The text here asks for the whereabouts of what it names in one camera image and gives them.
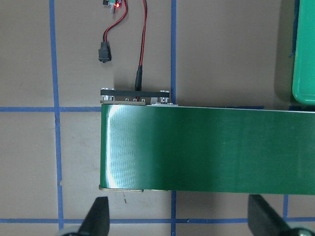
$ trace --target green container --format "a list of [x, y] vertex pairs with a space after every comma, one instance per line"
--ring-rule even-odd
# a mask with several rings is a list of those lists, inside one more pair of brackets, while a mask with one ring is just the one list
[[315, 105], [315, 0], [301, 0], [293, 75], [293, 95]]

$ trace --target green conveyor belt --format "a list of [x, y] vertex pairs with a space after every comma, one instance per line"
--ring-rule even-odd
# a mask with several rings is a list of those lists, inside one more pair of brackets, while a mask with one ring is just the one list
[[100, 187], [315, 194], [315, 113], [103, 104]]

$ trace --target black plug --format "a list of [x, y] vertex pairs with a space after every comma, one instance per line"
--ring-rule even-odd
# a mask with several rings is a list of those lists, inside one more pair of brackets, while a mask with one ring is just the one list
[[136, 83], [134, 84], [135, 91], [141, 91], [142, 89], [142, 66], [138, 66]]
[[100, 43], [100, 49], [98, 50], [98, 60], [102, 63], [112, 60], [109, 43], [107, 42]]

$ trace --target blue tape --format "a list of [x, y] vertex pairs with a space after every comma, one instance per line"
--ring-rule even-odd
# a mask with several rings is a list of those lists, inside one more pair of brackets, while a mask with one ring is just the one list
[[[315, 217], [291, 217], [287, 222], [315, 222]], [[83, 219], [65, 219], [65, 224], [82, 224]], [[169, 224], [172, 219], [111, 219], [111, 224]], [[247, 223], [246, 218], [235, 219], [176, 219], [177, 224], [238, 224]], [[58, 224], [58, 219], [0, 219], [7, 224]]]
[[54, 112], [53, 107], [0, 107], [0, 112]]
[[59, 107], [60, 112], [100, 112], [101, 107]]
[[283, 219], [287, 220], [287, 213], [288, 213], [288, 203], [289, 203], [289, 196], [283, 196]]
[[60, 185], [60, 182], [62, 180], [62, 164], [61, 164], [60, 112], [59, 112], [59, 91], [58, 91], [54, 0], [49, 0], [49, 23], [50, 23], [51, 65], [52, 65], [53, 93], [54, 93], [55, 132], [56, 132], [58, 224], [59, 224], [59, 229], [63, 229], [63, 224], [64, 224], [63, 222], [63, 188]]
[[171, 195], [171, 236], [176, 236], [176, 191]]
[[314, 222], [315, 217], [292, 217], [292, 218], [287, 218], [287, 222]]
[[58, 219], [0, 219], [0, 223], [7, 224], [56, 224]]
[[176, 104], [176, 0], [171, 2], [171, 99]]
[[237, 224], [247, 223], [246, 218], [239, 219], [177, 219], [177, 224]]

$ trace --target blue painter's tape line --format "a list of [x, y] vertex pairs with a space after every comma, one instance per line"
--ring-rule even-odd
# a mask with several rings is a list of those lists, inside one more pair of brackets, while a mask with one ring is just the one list
[[55, 132], [56, 132], [56, 163], [57, 163], [57, 198], [58, 198], [58, 225], [63, 229], [63, 189], [60, 185], [62, 180], [61, 165], [61, 139], [60, 139], [60, 112], [59, 112], [59, 91], [58, 91], [58, 70], [57, 70], [57, 49], [56, 49], [56, 28], [55, 28], [55, 0], [49, 0], [49, 23], [50, 23], [50, 47], [51, 65], [53, 76], [54, 111], [55, 111]]
[[60, 112], [100, 112], [101, 107], [59, 107]]
[[176, 236], [176, 191], [171, 195], [171, 236]]
[[283, 219], [287, 220], [287, 213], [288, 213], [288, 203], [289, 203], [289, 196], [283, 196]]
[[53, 107], [0, 107], [0, 112], [54, 112]]
[[169, 224], [170, 219], [111, 219], [111, 224]]
[[[65, 224], [82, 224], [82, 219], [65, 219]], [[169, 224], [171, 219], [110, 219], [111, 224]]]
[[291, 217], [286, 219], [287, 222], [314, 222], [315, 217]]
[[82, 224], [82, 219], [64, 219], [65, 224]]
[[7, 224], [56, 224], [58, 219], [0, 219], [0, 223]]
[[238, 224], [247, 223], [246, 218], [239, 219], [177, 219], [177, 224]]
[[176, 0], [171, 2], [171, 99], [176, 104]]

